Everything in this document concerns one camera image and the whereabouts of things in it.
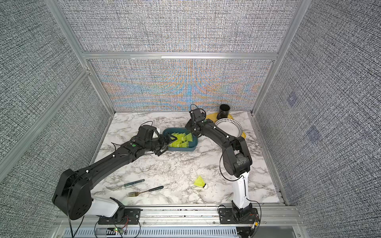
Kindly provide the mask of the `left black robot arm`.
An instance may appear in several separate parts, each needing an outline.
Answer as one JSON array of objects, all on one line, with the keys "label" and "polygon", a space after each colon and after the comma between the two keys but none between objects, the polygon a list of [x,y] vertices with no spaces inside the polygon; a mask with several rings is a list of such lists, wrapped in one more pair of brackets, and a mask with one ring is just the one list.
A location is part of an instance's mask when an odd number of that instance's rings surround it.
[{"label": "left black robot arm", "polygon": [[71,169],[64,171],[59,178],[52,203],[71,220],[94,214],[113,219],[118,223],[122,222],[125,217],[125,206],[115,198],[105,200],[110,206],[103,205],[99,199],[92,197],[91,190],[119,168],[146,155],[147,151],[160,156],[168,150],[168,145],[175,141],[176,137],[170,134],[160,134],[157,138],[151,139],[134,136],[98,162],[77,171]]}]

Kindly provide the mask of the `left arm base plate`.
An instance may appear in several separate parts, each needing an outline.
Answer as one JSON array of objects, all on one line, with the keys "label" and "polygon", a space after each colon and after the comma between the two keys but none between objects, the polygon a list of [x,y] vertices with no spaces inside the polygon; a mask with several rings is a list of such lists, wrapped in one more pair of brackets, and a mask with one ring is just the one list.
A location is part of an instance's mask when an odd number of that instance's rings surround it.
[{"label": "left arm base plate", "polygon": [[113,217],[99,217],[98,225],[138,225],[141,209],[125,208],[124,211],[117,211]]}]

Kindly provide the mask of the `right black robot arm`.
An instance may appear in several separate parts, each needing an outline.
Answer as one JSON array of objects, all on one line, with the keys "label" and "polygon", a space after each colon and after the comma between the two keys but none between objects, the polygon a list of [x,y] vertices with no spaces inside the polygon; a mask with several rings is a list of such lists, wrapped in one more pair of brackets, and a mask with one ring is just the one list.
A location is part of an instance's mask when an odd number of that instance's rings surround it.
[{"label": "right black robot arm", "polygon": [[186,129],[195,136],[206,136],[222,150],[222,163],[226,172],[234,176],[229,179],[233,183],[232,216],[238,222],[248,218],[253,205],[248,199],[248,176],[253,163],[247,143],[243,137],[234,137],[218,128],[213,121],[196,122],[190,119]]}]

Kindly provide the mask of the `yellow shuttlecock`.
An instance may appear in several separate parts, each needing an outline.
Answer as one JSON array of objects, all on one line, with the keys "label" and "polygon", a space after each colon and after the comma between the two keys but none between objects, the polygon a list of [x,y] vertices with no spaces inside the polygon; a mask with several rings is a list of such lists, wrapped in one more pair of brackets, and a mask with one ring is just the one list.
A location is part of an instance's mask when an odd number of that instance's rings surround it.
[{"label": "yellow shuttlecock", "polygon": [[196,187],[200,187],[200,188],[205,188],[206,187],[206,182],[204,181],[204,179],[201,176],[198,176],[193,184]]},{"label": "yellow shuttlecock", "polygon": [[171,148],[189,148],[188,141],[175,141],[169,145]]},{"label": "yellow shuttlecock", "polygon": [[174,137],[177,138],[179,141],[186,141],[186,134],[185,133],[172,133]]}]

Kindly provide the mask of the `yellow shuttlecock edge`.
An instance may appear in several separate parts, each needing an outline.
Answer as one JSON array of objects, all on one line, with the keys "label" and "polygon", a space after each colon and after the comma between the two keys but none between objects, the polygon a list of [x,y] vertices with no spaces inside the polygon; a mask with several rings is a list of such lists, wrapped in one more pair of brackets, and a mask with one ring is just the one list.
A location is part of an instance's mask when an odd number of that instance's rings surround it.
[{"label": "yellow shuttlecock edge", "polygon": [[185,141],[193,142],[193,135],[191,133],[184,136]]}]

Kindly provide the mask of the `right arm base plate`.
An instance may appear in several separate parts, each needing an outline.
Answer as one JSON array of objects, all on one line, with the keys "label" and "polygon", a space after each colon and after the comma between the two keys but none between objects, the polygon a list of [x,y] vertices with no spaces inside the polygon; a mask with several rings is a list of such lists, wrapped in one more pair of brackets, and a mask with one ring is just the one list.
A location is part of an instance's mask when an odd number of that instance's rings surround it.
[{"label": "right arm base plate", "polygon": [[217,209],[221,224],[254,224],[259,223],[260,216],[255,207],[244,209],[219,207]]}]

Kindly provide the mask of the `teal storage box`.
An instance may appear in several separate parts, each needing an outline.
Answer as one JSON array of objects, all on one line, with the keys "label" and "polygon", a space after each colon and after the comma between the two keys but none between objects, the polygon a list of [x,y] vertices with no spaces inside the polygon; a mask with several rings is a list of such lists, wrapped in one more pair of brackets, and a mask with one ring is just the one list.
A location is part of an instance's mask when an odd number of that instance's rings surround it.
[{"label": "teal storage box", "polygon": [[163,134],[177,139],[170,143],[169,151],[192,152],[198,145],[198,137],[185,128],[168,128],[163,131]]}]

